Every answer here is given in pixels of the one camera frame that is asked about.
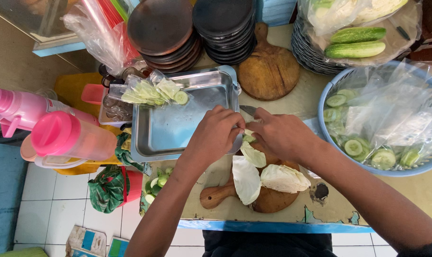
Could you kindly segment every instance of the metal tray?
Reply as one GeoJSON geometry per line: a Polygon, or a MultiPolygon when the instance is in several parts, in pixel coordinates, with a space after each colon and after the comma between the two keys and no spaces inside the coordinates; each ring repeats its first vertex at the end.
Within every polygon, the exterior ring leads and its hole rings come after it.
{"type": "MultiPolygon", "coordinates": [[[[164,108],[134,105],[131,154],[134,161],[178,159],[208,110],[220,104],[239,112],[236,72],[223,65],[168,76],[191,97],[185,105],[171,104],[164,108]]],[[[242,135],[235,139],[228,154],[236,153],[242,135]]]]}

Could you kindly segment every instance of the pink thermos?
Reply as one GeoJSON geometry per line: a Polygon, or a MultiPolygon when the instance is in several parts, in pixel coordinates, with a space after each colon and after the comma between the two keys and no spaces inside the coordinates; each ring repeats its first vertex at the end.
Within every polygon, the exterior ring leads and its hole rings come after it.
{"type": "Polygon", "coordinates": [[[71,108],[59,101],[22,91],[0,89],[0,126],[2,135],[12,137],[18,129],[32,130],[37,121],[45,114],[64,110],[80,120],[99,125],[99,121],[91,114],[71,108]]]}
{"type": "Polygon", "coordinates": [[[103,161],[115,154],[116,136],[99,126],[57,111],[41,117],[30,134],[38,156],[103,161]]]}

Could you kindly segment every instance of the green cloth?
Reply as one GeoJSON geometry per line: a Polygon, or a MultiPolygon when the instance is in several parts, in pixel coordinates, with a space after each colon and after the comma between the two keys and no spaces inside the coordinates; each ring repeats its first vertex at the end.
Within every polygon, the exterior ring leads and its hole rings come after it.
{"type": "MultiPolygon", "coordinates": [[[[122,168],[117,165],[107,165],[89,184],[89,198],[92,207],[103,213],[113,212],[124,201],[124,176],[122,168]]],[[[130,190],[130,180],[126,172],[127,194],[130,190]]]]}
{"type": "Polygon", "coordinates": [[[1,253],[0,257],[48,257],[40,247],[25,248],[19,251],[1,253]]]}
{"type": "Polygon", "coordinates": [[[122,164],[126,166],[136,167],[139,171],[144,173],[143,165],[132,159],[132,155],[130,154],[129,150],[122,149],[122,144],[129,138],[129,134],[126,132],[122,132],[116,137],[118,138],[118,143],[115,149],[116,158],[118,158],[118,160],[122,162],[122,164]]]}

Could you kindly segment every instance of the floor tile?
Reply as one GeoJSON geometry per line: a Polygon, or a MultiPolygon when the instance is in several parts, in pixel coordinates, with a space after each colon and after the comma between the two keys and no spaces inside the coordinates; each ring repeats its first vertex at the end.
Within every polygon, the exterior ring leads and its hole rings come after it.
{"type": "Polygon", "coordinates": [[[204,246],[205,240],[203,239],[202,230],[177,229],[171,245],[172,246],[204,246]]]}
{"type": "Polygon", "coordinates": [[[370,233],[335,233],[332,234],[333,246],[371,246],[370,233]]]}
{"type": "MultiPolygon", "coordinates": [[[[89,179],[88,179],[88,181],[89,180],[91,180],[91,179],[94,179],[100,172],[102,172],[103,170],[105,169],[105,167],[99,167],[98,169],[97,169],[97,171],[96,172],[94,172],[94,173],[89,173],[89,179]]],[[[87,192],[87,194],[86,194],[86,198],[89,198],[89,188],[88,188],[88,192],[87,192]]]]}
{"type": "Polygon", "coordinates": [[[370,233],[370,234],[371,234],[371,239],[373,240],[374,246],[388,246],[389,245],[389,243],[386,242],[386,240],[384,240],[378,234],[376,234],[376,233],[370,233]]]}
{"type": "Polygon", "coordinates": [[[333,253],[338,257],[376,257],[373,246],[333,247],[333,253]]]}
{"type": "Polygon", "coordinates": [[[51,202],[50,200],[21,202],[16,224],[15,243],[45,243],[51,202]]]}
{"type": "Polygon", "coordinates": [[[48,257],[65,257],[65,245],[45,245],[48,257]]]}
{"type": "Polygon", "coordinates": [[[138,224],[142,217],[140,211],[140,198],[132,202],[126,203],[122,207],[122,224],[121,224],[121,238],[130,240],[133,232],[137,229],[138,224]]]}
{"type": "Polygon", "coordinates": [[[107,245],[111,244],[111,237],[121,237],[121,219],[122,207],[118,207],[112,213],[106,214],[94,209],[91,201],[86,200],[83,227],[105,233],[107,245]]]}
{"type": "Polygon", "coordinates": [[[46,244],[64,245],[74,225],[83,226],[86,199],[53,200],[46,244]]]}
{"type": "Polygon", "coordinates": [[[18,251],[18,250],[22,250],[24,248],[31,248],[31,247],[40,247],[42,249],[45,248],[45,245],[41,245],[41,244],[15,244],[13,246],[13,250],[14,251],[18,251]]]}
{"type": "Polygon", "coordinates": [[[25,176],[22,200],[53,200],[56,175],[53,169],[38,167],[35,163],[29,163],[25,176]]]}
{"type": "Polygon", "coordinates": [[[204,252],[204,247],[170,247],[165,257],[197,257],[204,252]]]}
{"type": "Polygon", "coordinates": [[[376,257],[396,257],[397,252],[391,246],[375,246],[376,257]]]}
{"type": "Polygon", "coordinates": [[[83,199],[88,192],[89,174],[57,174],[53,200],[83,199]]]}

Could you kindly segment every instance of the blue basket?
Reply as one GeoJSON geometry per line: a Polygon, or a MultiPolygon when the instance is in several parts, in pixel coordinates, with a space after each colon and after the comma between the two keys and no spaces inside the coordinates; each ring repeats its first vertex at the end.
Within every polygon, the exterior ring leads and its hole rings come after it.
{"type": "MultiPolygon", "coordinates": [[[[400,62],[397,61],[390,61],[384,65],[388,65],[388,66],[392,66],[392,67],[397,67],[400,64],[400,62]]],[[[407,69],[408,68],[413,68],[412,65],[407,64],[406,65],[407,69]]],[[[327,94],[328,92],[334,87],[336,86],[340,81],[344,80],[347,78],[347,76],[352,73],[355,70],[355,68],[349,68],[349,69],[345,69],[344,71],[342,71],[341,73],[339,73],[337,76],[335,76],[335,78],[333,78],[332,81],[330,81],[327,86],[324,88],[324,91],[322,92],[321,95],[321,99],[319,100],[319,106],[317,108],[317,116],[319,119],[319,127],[322,130],[322,133],[324,134],[327,142],[329,142],[330,144],[332,144],[335,148],[337,148],[340,152],[342,152],[344,155],[346,155],[345,152],[343,152],[332,140],[332,138],[330,137],[326,125],[324,123],[324,116],[323,116],[323,111],[324,111],[324,103],[325,100],[327,98],[327,94]]],[[[414,75],[416,75],[417,77],[420,78],[425,78],[427,73],[422,70],[422,69],[416,69],[413,72],[414,75]]],[[[430,78],[429,80],[427,80],[427,83],[429,85],[430,88],[432,88],[432,78],[430,78]]],[[[425,161],[423,161],[423,163],[420,163],[418,165],[418,167],[414,167],[411,169],[407,169],[404,171],[383,171],[383,170],[378,170],[375,169],[373,167],[369,167],[366,165],[363,165],[355,160],[353,160],[352,158],[350,158],[349,156],[347,156],[351,161],[359,164],[362,168],[368,170],[369,172],[376,174],[376,175],[383,175],[383,176],[388,176],[388,177],[407,177],[407,176],[413,176],[413,175],[417,175],[417,174],[421,174],[424,172],[427,172],[429,170],[432,169],[432,155],[429,157],[429,159],[426,159],[425,161]]]]}

